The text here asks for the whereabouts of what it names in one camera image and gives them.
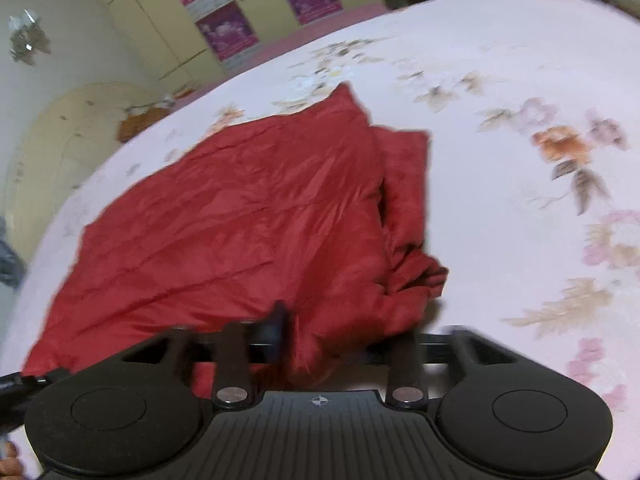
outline red puffer jacket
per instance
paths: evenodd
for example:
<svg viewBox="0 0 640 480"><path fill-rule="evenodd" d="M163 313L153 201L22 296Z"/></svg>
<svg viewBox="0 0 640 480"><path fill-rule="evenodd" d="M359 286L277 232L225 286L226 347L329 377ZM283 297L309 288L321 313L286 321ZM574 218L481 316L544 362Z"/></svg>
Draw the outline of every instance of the red puffer jacket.
<svg viewBox="0 0 640 480"><path fill-rule="evenodd" d="M446 269L421 250L428 137L370 126L346 85L230 126L87 226L24 372L94 364L175 325L292 315L286 376L418 325ZM211 371L196 370L207 396Z"/></svg>

